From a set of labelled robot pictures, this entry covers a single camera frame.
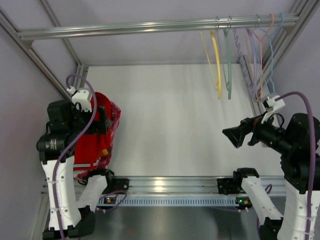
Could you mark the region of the yellow hanger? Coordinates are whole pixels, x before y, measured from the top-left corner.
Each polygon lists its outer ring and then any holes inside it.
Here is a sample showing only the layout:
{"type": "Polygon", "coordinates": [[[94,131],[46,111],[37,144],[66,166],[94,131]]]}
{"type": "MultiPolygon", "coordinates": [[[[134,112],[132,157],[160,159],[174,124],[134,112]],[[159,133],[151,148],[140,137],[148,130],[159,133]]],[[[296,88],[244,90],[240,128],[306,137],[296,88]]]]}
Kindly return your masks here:
{"type": "Polygon", "coordinates": [[[204,47],[207,63],[209,66],[210,74],[212,77],[213,85],[215,87],[215,90],[217,91],[217,99],[220,100],[222,97],[222,70],[221,70],[221,58],[220,58],[220,51],[219,51],[219,43],[218,43],[218,35],[215,30],[210,30],[210,37],[212,41],[212,46],[214,50],[214,56],[215,56],[215,65],[216,65],[216,73],[217,73],[217,79],[215,76],[215,72],[212,67],[211,59],[209,56],[209,50],[206,44],[205,36],[204,36],[204,31],[200,31],[200,36],[202,40],[202,44],[204,47]]]}

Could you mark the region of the green hanger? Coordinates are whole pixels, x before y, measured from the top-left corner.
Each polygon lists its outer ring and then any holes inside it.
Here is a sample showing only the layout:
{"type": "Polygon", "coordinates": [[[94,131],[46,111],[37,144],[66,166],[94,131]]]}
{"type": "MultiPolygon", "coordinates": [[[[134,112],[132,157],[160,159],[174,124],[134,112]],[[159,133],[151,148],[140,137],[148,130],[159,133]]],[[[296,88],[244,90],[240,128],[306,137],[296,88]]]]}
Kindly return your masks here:
{"type": "Polygon", "coordinates": [[[227,98],[231,100],[232,98],[232,63],[231,63],[231,48],[230,48],[230,41],[229,41],[229,30],[226,28],[223,30],[224,35],[224,42],[226,47],[226,55],[227,55],[227,76],[226,71],[223,68],[224,79],[225,79],[225,86],[227,90],[227,98]]]}

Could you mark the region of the red trousers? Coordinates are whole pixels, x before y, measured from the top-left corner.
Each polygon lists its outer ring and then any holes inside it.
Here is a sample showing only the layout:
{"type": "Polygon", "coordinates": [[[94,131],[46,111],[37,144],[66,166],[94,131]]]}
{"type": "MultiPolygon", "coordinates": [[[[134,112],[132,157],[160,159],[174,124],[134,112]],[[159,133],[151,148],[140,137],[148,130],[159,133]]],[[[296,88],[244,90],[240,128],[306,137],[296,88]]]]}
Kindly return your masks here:
{"type": "Polygon", "coordinates": [[[88,131],[77,141],[73,170],[105,169],[112,151],[112,103],[104,94],[95,93],[97,111],[88,131]]]}

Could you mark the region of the pink camouflage garment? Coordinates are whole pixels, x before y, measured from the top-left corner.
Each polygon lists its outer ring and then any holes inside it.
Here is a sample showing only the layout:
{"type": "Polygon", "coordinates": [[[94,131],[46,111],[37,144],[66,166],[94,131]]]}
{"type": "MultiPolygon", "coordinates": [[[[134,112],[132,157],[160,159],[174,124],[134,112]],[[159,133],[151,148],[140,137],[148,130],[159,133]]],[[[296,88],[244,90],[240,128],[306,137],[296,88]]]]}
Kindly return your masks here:
{"type": "Polygon", "coordinates": [[[83,180],[89,173],[96,170],[105,170],[110,164],[114,139],[120,123],[121,110],[111,103],[111,126],[108,133],[98,135],[83,135],[75,148],[75,161],[73,167],[73,177],[83,180]],[[107,149],[108,155],[101,156],[101,150],[107,149]]]}

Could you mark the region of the pink hanger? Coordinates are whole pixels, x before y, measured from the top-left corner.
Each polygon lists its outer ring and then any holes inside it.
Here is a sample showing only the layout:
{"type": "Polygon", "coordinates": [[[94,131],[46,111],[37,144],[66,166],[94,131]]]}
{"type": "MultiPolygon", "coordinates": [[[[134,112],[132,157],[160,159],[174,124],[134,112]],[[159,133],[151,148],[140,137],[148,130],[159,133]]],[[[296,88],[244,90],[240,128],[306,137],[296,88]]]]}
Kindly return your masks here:
{"type": "Polygon", "coordinates": [[[256,95],[256,99],[259,100],[262,97],[262,93],[263,93],[263,43],[265,41],[265,38],[267,37],[269,31],[271,30],[271,28],[274,25],[274,21],[275,21],[275,15],[273,13],[269,14],[270,18],[271,18],[271,24],[268,28],[268,30],[264,33],[264,35],[262,37],[259,37],[256,33],[255,33],[255,28],[251,30],[251,33],[256,37],[256,39],[259,41],[259,63],[260,63],[260,77],[259,77],[259,81],[258,81],[258,88],[255,91],[255,95],[256,95]]]}

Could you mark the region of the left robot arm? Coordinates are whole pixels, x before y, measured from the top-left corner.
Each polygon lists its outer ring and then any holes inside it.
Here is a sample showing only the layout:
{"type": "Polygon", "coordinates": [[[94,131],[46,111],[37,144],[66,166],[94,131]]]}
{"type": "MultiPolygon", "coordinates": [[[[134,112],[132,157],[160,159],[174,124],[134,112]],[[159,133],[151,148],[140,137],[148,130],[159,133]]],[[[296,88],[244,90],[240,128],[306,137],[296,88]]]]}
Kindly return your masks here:
{"type": "Polygon", "coordinates": [[[113,207],[129,180],[108,169],[121,110],[104,95],[89,102],[59,100],[47,107],[49,121],[36,148],[49,195],[45,240],[76,239],[95,230],[102,197],[113,207]]]}

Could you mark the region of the aluminium hanging rail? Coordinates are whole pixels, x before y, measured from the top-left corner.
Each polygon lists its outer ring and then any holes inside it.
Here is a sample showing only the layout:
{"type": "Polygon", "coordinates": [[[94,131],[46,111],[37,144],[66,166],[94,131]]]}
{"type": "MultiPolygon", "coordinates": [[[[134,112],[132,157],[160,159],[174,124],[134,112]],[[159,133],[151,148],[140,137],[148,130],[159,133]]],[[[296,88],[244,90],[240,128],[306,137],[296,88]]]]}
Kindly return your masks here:
{"type": "Polygon", "coordinates": [[[57,26],[22,29],[17,36],[23,41],[70,39],[116,35],[211,31],[223,29],[293,27],[299,21],[295,13],[216,17],[191,20],[147,21],[86,26],[57,26]]]}

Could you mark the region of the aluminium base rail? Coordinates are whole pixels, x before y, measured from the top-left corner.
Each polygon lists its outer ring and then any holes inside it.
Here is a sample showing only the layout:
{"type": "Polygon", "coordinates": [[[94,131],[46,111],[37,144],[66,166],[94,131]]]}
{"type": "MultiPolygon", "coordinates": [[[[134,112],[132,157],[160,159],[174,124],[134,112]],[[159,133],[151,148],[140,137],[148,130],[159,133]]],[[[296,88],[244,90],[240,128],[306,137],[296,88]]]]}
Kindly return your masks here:
{"type": "Polygon", "coordinates": [[[240,193],[233,177],[215,176],[115,176],[112,190],[131,195],[217,195],[240,193]]]}

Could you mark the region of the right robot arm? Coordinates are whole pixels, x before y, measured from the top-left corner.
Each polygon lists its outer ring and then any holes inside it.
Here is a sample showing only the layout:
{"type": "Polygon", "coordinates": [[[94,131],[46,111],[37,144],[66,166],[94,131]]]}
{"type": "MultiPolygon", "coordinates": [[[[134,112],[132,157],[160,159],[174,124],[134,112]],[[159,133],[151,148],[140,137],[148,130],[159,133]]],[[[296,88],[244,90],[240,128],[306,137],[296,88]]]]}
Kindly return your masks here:
{"type": "Polygon", "coordinates": [[[255,168],[238,168],[231,178],[217,180],[220,194],[247,194],[258,217],[262,240],[314,239],[320,206],[320,156],[311,149],[318,147],[320,139],[320,122],[316,118],[313,127],[314,132],[310,132],[307,114],[295,113],[287,128],[274,126],[272,118],[263,121],[263,115],[259,115],[222,130],[237,149],[251,134],[249,146],[262,143],[280,154],[286,188],[284,213],[274,206],[255,168]]]}

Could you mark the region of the purple hanger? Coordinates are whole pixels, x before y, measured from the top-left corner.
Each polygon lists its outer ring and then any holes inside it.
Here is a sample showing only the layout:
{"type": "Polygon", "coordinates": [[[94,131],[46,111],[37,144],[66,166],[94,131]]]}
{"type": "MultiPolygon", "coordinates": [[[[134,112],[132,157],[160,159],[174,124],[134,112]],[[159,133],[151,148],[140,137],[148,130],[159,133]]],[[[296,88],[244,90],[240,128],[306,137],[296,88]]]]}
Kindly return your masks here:
{"type": "MultiPolygon", "coordinates": [[[[246,28],[246,33],[248,35],[248,38],[250,40],[250,46],[251,46],[251,55],[252,55],[252,64],[250,63],[249,65],[251,67],[253,67],[251,69],[251,73],[253,75],[253,80],[249,81],[247,83],[248,86],[248,90],[251,94],[251,98],[252,99],[256,99],[256,92],[257,92],[257,84],[258,84],[258,59],[257,59],[257,51],[256,51],[256,46],[255,46],[255,42],[254,42],[254,37],[253,37],[253,33],[250,31],[249,28],[246,28]]],[[[237,48],[237,52],[239,54],[239,56],[243,56],[243,53],[241,52],[241,45],[239,43],[239,37],[237,35],[237,29],[234,28],[232,30],[233,32],[233,38],[235,41],[235,46],[237,48]]]]}

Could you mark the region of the orange camouflage garment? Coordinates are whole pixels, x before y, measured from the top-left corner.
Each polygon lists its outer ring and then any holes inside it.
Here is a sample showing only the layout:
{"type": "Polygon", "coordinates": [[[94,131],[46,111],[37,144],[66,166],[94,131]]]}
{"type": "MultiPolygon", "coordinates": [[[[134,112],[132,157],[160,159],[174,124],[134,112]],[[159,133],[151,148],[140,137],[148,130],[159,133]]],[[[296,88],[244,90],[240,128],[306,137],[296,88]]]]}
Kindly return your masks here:
{"type": "Polygon", "coordinates": [[[108,149],[104,148],[101,150],[101,156],[107,156],[109,154],[108,149]]]}

